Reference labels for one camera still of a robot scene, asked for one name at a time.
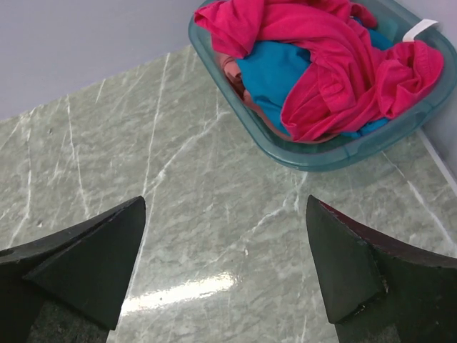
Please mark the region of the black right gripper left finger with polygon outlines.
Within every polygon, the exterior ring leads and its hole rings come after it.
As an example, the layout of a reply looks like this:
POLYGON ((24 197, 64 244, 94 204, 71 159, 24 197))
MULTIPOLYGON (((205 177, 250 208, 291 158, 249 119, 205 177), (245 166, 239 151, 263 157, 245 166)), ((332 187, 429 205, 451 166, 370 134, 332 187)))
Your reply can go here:
POLYGON ((2 342, 106 342, 146 223, 143 197, 1 250, 2 342))

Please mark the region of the pink t shirt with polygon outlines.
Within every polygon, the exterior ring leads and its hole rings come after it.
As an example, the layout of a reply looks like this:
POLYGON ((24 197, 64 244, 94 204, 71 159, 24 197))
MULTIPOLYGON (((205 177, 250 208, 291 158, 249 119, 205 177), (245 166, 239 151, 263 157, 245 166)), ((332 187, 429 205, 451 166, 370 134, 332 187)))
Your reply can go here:
POLYGON ((432 90, 442 53, 422 41, 392 44, 364 6, 350 1, 215 1, 194 14, 215 52, 235 59, 260 41, 309 51, 281 123, 294 141, 359 137, 400 116, 432 90))

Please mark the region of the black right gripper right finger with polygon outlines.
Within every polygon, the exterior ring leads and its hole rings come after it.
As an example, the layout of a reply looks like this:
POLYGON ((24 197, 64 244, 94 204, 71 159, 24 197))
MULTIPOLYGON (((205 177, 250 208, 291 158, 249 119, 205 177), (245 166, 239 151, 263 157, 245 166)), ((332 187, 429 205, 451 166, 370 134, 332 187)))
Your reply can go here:
POLYGON ((394 239, 314 196, 306 228, 340 342, 456 341, 456 259, 394 239))

